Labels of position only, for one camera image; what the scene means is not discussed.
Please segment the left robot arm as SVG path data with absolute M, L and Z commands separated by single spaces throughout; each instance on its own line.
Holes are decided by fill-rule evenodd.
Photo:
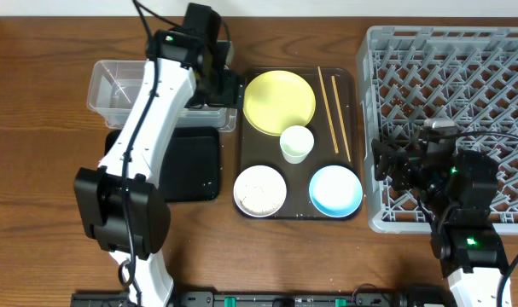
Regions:
M 188 107 L 243 105 L 245 81 L 227 68 L 234 53 L 211 7 L 189 3 L 183 22 L 147 28 L 141 89 L 122 131 L 95 169 L 80 168 L 73 188 L 84 233 L 118 263 L 124 306 L 167 306 L 174 281 L 161 251 L 171 213 L 158 190 L 178 117 Z

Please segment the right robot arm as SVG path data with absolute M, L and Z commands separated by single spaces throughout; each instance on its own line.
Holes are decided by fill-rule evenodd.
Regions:
M 425 128 L 414 150 L 371 143 L 377 181 L 413 190 L 429 223 L 430 245 L 458 306 L 511 306 L 509 261 L 489 217 L 498 163 L 457 148 L 460 133 Z

